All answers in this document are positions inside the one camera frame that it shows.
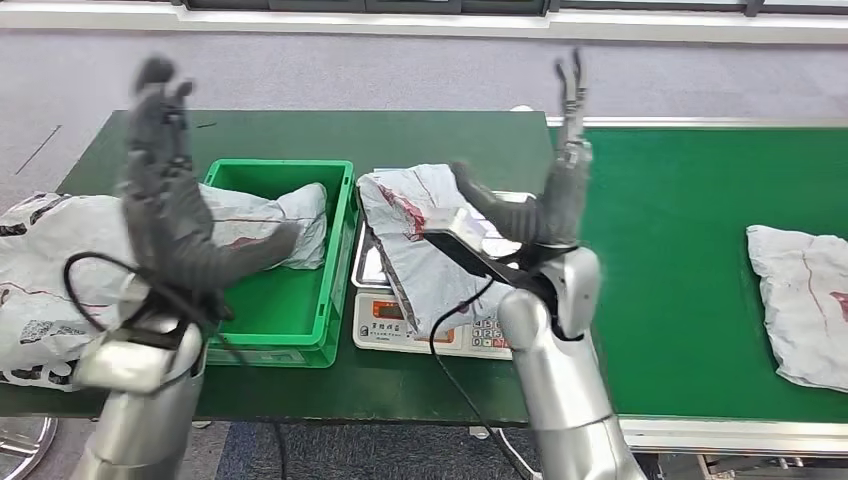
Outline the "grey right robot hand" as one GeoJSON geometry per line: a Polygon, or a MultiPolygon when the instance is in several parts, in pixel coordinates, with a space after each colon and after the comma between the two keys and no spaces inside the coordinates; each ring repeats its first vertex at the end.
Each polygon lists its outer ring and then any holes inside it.
{"type": "Polygon", "coordinates": [[[571,64],[559,60],[555,70],[561,85],[563,123],[541,193],[523,203],[508,202],[473,180],[464,163],[454,162],[450,169],[465,200],[503,238],[522,244],[573,247],[578,244],[592,162],[592,147],[584,129],[587,70],[581,50],[573,48],[571,64]]]}

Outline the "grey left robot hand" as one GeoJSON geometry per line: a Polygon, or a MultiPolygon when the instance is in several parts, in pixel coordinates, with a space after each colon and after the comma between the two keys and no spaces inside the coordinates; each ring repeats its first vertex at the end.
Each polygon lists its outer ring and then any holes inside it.
{"type": "Polygon", "coordinates": [[[137,263],[163,283],[192,294],[230,320],[226,288],[272,267],[294,250],[301,232],[292,222],[267,237],[238,246],[213,240],[214,218],[196,179],[187,140],[185,99],[193,84],[168,84],[174,64],[148,57],[133,83],[127,160],[118,191],[131,249],[137,263]]]}

